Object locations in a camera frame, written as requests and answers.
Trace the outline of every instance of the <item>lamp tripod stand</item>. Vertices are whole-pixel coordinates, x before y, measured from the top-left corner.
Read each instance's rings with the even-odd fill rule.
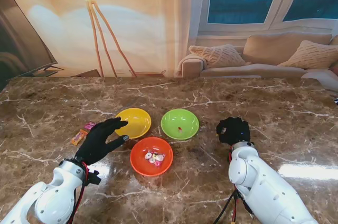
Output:
[[[130,71],[131,73],[134,75],[134,77],[137,77],[136,76],[136,73],[134,71],[134,69],[132,68],[132,66],[130,65],[128,59],[126,58],[126,56],[124,55],[123,51],[121,50],[121,47],[120,45],[118,44],[118,41],[116,39],[116,36],[114,35],[107,19],[105,18],[105,16],[103,15],[103,13],[101,12],[98,4],[96,1],[94,0],[87,0],[87,10],[88,10],[88,13],[89,13],[89,17],[90,17],[90,21],[91,21],[91,27],[93,29],[93,34],[94,34],[94,41],[95,41],[95,49],[96,49],[96,55],[97,55],[97,59],[98,59],[98,62],[99,62],[99,67],[100,67],[100,72],[101,72],[101,76],[104,77],[104,72],[103,72],[103,69],[102,69],[102,64],[101,64],[101,57],[100,57],[100,53],[99,53],[99,48],[98,48],[98,41],[97,41],[97,35],[96,35],[96,28],[95,28],[95,22],[96,22],[96,25],[97,25],[97,28],[99,29],[99,32],[100,32],[100,36],[101,36],[101,39],[102,39],[102,43],[104,45],[104,49],[105,49],[105,52],[106,52],[106,55],[107,55],[107,58],[109,60],[109,64],[112,68],[112,71],[114,72],[114,75],[115,77],[117,78],[117,74],[116,74],[116,71],[115,71],[115,68],[114,68],[114,65],[112,64],[112,61],[110,59],[110,55],[108,53],[108,50],[107,50],[107,46],[106,46],[106,42],[105,42],[105,37],[104,37],[104,33],[102,31],[102,28],[100,26],[100,23],[99,23],[99,19],[96,15],[96,12],[94,10],[94,7],[95,9],[97,10],[97,12],[99,13],[100,17],[102,18],[102,20],[104,21],[105,25],[107,26],[114,42],[115,42],[115,45],[117,47],[117,50],[120,52],[120,54],[122,55],[122,57],[124,58],[124,60],[126,61],[127,65],[129,66],[130,68]]]

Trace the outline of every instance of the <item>pink package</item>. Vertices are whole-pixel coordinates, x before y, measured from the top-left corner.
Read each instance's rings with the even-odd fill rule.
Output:
[[[91,130],[91,129],[94,127],[95,124],[96,124],[96,123],[90,121],[88,124],[86,124],[86,125],[84,126],[84,128],[87,129],[87,130]]]

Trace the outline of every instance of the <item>orange bowl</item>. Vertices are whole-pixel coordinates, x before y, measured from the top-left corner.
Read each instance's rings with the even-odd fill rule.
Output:
[[[160,167],[144,158],[148,151],[165,154]],[[166,172],[174,160],[174,153],[167,141],[161,138],[149,137],[137,142],[130,153],[130,163],[133,169],[144,176],[158,176]]]

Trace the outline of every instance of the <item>white robotic arm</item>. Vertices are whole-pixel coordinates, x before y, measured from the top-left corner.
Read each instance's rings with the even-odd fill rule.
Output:
[[[258,156],[250,142],[234,144],[229,179],[263,224],[318,224],[298,193]]]
[[[85,175],[82,167],[62,161],[54,169],[52,182],[32,186],[0,224],[29,224],[29,211],[43,223],[67,223],[74,208],[74,190],[82,185]]]

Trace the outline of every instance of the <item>window frame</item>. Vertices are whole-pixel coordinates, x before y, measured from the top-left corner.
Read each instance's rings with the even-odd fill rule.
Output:
[[[202,0],[199,32],[211,32],[222,35],[224,32],[250,32],[280,30],[291,27],[309,27],[316,29],[329,29],[334,27],[336,19],[310,18],[283,22],[293,0],[273,0],[264,23],[250,24],[218,24],[208,23],[210,0]]]

